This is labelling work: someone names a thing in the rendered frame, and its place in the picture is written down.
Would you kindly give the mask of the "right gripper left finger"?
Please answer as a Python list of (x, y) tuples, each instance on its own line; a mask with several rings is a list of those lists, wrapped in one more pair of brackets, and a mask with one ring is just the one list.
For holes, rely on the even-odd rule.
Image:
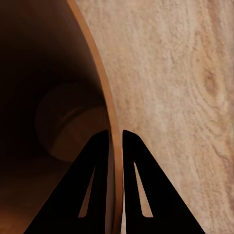
[[(109, 134), (93, 135), (24, 234), (105, 234)], [(87, 214), (78, 217), (95, 169)]]

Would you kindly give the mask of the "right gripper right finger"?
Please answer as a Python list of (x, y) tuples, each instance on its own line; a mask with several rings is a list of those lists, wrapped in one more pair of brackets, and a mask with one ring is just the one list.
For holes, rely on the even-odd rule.
[[(141, 137), (122, 132), (126, 234), (205, 234)], [(136, 163), (153, 217), (142, 214)]]

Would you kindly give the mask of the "trash can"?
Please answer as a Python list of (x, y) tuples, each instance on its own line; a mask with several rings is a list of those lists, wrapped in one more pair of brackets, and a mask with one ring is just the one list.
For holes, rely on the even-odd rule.
[[(121, 234), (110, 83), (75, 0), (0, 0), (0, 234), (24, 234), (90, 138), (109, 134), (105, 234)], [(93, 171), (78, 217), (87, 214)]]

